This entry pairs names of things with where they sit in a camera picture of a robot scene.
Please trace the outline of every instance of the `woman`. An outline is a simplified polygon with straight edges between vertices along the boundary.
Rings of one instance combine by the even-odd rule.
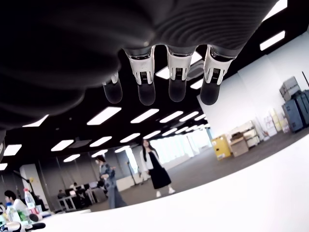
[[[144,139],[142,141],[142,151],[140,151],[140,159],[144,167],[144,171],[147,171],[151,176],[151,180],[154,185],[154,189],[160,189],[165,186],[169,187],[169,194],[175,192],[172,188],[169,174],[160,163],[157,151],[150,145],[149,141]],[[156,197],[161,197],[159,190],[156,192]]]
[[[105,187],[109,195],[108,203],[110,205],[110,209],[127,206],[124,200],[122,200],[117,188],[115,167],[111,167],[103,156],[97,156],[96,163],[100,166],[100,179],[105,180]]]

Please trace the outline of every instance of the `person in gray outfit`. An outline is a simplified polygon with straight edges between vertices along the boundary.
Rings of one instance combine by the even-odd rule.
[[[108,203],[110,209],[127,206],[118,191],[115,179],[115,167],[111,167],[103,156],[97,156],[96,163],[100,166],[100,179],[105,180],[105,187],[109,194]]]

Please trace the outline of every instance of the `long black hair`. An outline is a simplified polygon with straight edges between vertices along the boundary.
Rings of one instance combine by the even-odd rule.
[[[105,160],[105,158],[104,158],[103,156],[97,156],[97,157],[96,157],[96,160],[97,160],[97,161],[102,161],[103,163],[106,162],[106,160]]]
[[[149,143],[149,148],[150,148],[151,150],[155,151],[157,155],[158,155],[158,153],[157,153],[156,149],[155,149],[153,146],[151,146],[150,141],[149,141],[148,139],[143,139],[143,140],[141,141],[141,147],[143,148],[144,160],[145,160],[145,162],[146,162],[146,161],[147,161],[147,158],[146,158],[146,148],[144,147],[144,141],[145,141],[145,140]]]

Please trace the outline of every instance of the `person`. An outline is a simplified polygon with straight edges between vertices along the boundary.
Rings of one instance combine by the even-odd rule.
[[[76,186],[77,186],[77,183],[74,182],[72,185],[70,185],[70,188],[76,190]]]
[[[171,180],[169,174],[162,167],[159,160],[158,153],[154,149],[147,139],[142,141],[142,151],[140,151],[140,159],[143,165],[144,171],[150,175],[153,182],[154,189],[160,189],[165,186],[169,188],[169,194],[173,194],[175,190],[171,186]],[[157,190],[156,197],[161,197],[161,192]]]
[[[4,195],[5,195],[5,200],[6,202],[11,202],[13,207],[16,209],[16,210],[20,210],[20,211],[23,211],[25,209],[27,209],[27,206],[20,200],[20,199],[17,199],[16,198],[16,195],[13,191],[11,190],[6,190],[4,192]]]
[[[58,198],[61,199],[61,198],[64,198],[64,197],[67,197],[67,195],[62,191],[62,189],[60,189],[59,193],[58,193]]]
[[[96,163],[99,165],[100,180],[105,180],[110,209],[127,206],[118,191],[115,179],[115,167],[111,167],[103,156],[97,156]]]

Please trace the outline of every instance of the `white jacket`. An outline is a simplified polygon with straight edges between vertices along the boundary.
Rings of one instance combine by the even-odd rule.
[[[160,162],[158,154],[155,151],[152,151],[152,152],[154,153],[154,156],[156,157],[156,159],[158,160],[159,164],[162,167],[162,163]],[[151,163],[150,156],[149,156],[148,152],[146,152],[146,162],[145,162],[144,155],[143,155],[143,150],[140,151],[140,161],[141,161],[142,168],[143,168],[144,172],[149,170],[149,169],[153,169],[154,168],[153,167],[153,163]]]

